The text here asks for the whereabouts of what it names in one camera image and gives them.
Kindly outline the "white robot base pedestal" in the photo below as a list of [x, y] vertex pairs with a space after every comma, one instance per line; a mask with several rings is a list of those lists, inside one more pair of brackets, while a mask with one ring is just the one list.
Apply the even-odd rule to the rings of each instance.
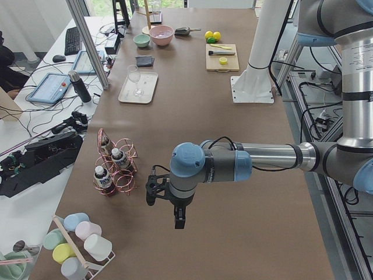
[[234, 103], [272, 104], [274, 102], [269, 75], [270, 64], [292, 5], [293, 2], [287, 0], [263, 3], [248, 66], [240, 76], [231, 77]]

